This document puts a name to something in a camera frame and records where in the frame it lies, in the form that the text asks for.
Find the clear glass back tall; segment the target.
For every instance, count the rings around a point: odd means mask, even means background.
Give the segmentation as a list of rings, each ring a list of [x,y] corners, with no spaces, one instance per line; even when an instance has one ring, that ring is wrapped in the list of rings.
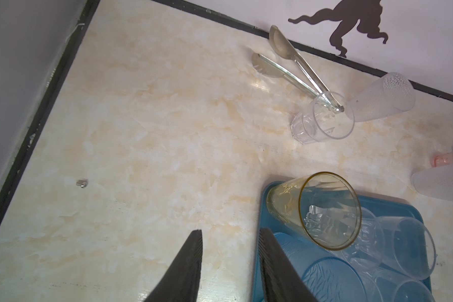
[[[415,102],[411,82],[397,72],[387,73],[349,100],[357,123],[409,111]]]

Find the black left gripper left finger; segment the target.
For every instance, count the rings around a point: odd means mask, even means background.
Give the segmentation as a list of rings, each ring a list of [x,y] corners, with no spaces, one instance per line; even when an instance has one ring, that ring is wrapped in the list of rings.
[[[196,301],[203,258],[201,230],[193,230],[145,301]]]

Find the grey blue plastic cup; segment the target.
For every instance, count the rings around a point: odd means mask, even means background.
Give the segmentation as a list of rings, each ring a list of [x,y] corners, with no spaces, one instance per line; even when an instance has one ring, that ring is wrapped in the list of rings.
[[[346,261],[288,234],[278,232],[274,236],[318,301],[367,301],[360,276]]]

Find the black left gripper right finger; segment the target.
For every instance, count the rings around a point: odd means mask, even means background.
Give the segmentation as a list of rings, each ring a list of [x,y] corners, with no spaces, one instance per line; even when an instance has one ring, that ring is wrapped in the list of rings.
[[[316,301],[270,229],[259,230],[259,262],[264,301]]]

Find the pink plastic cup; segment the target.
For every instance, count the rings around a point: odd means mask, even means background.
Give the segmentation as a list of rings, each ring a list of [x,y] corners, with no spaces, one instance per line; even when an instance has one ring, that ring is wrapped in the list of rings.
[[[432,161],[433,167],[440,167],[453,164],[453,152],[435,156]]]

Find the amber yellow tall glass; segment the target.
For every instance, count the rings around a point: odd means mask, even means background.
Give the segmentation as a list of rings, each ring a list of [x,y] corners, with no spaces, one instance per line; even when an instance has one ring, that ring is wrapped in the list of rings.
[[[273,186],[266,206],[276,220],[327,250],[346,249],[361,231],[359,198],[333,172],[317,172]]]

